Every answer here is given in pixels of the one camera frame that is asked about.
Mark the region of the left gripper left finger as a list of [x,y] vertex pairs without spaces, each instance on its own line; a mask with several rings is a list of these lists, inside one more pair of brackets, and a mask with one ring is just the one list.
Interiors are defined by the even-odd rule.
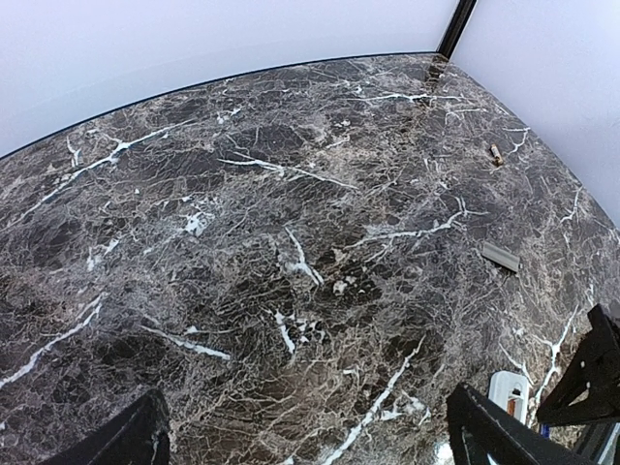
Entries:
[[150,389],[89,436],[43,464],[170,463],[170,411],[164,394]]

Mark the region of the white remote control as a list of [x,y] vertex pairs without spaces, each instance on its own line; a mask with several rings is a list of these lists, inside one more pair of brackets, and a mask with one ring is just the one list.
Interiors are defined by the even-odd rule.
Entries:
[[511,417],[526,423],[529,382],[525,376],[509,371],[495,372],[490,378],[488,398]]

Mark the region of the grey battery cover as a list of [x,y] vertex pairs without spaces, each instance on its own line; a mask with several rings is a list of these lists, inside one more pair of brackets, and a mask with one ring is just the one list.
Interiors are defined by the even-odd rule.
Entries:
[[520,269],[520,258],[517,255],[490,242],[483,243],[481,255],[510,272],[517,273]]

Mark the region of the gold AAA battery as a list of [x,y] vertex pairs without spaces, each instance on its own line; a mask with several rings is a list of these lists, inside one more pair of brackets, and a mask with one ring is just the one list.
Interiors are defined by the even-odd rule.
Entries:
[[501,166],[503,166],[503,165],[505,164],[505,161],[504,161],[504,158],[503,158],[503,156],[502,156],[502,153],[501,153],[501,151],[500,151],[500,149],[499,149],[498,145],[497,145],[497,144],[495,144],[495,143],[492,143],[492,144],[490,145],[490,147],[489,147],[489,150],[490,150],[490,153],[491,153],[491,155],[492,155],[492,157],[493,157],[493,160],[494,160],[494,165],[495,165],[496,167],[501,167]]

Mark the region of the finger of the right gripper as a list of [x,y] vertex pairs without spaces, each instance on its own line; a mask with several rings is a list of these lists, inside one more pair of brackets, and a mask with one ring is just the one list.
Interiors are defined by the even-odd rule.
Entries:
[[619,420],[619,326],[602,305],[563,377],[537,410],[540,424],[570,426]]

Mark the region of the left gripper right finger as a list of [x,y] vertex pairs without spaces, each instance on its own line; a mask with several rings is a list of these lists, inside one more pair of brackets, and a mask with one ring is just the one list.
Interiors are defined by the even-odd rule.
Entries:
[[532,431],[468,384],[447,399],[449,445],[456,464],[589,464]]

